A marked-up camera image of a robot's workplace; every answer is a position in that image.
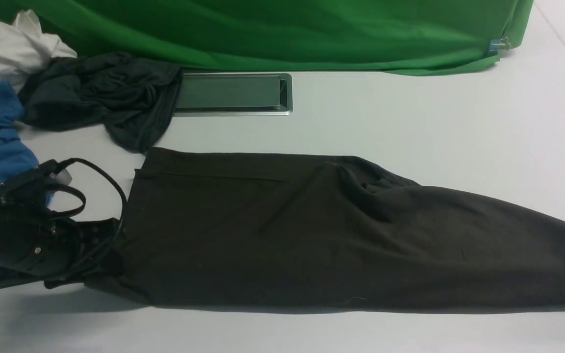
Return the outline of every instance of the white cloth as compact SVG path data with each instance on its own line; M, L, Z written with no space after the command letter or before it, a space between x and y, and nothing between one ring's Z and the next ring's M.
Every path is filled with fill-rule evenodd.
M44 34L32 10L16 15L12 26L0 22L0 81L19 92L27 77L49 66L52 58L77 57L56 34Z

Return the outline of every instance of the green cloth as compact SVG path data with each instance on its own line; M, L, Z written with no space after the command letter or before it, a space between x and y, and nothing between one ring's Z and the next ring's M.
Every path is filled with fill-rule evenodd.
M487 69L522 42L533 0L0 0L33 9L79 54L125 50L215 70Z

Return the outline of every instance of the green backdrop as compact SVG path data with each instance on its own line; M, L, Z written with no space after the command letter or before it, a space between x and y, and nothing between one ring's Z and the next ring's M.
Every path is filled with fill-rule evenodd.
M33 9L79 54L126 50L242 71L486 69L491 40L522 42L533 0L0 0Z

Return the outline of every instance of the black strap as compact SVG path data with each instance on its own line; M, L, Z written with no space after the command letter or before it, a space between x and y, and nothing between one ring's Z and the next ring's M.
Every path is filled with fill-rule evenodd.
M54 192L63 192L65 194L69 194L69 195L73 195L75 197L77 197L78 199L80 199L81 201L81 206L74 208L72 210L67 210L67 211L61 211L61 212L52 212L49 215L50 219L59 219L59 218L69 218L69 217L73 217L74 215L80 214L85 206L86 206L86 197L84 196L84 194L76 189L76 188L72 188L69 185L62 185L62 184L47 184L45 187L45 190L47 191L54 191Z

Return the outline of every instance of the dark brown pants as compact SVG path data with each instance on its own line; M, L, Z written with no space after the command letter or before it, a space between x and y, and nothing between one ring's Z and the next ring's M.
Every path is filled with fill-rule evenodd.
M565 222L364 159L153 148L88 286L157 306L565 304Z

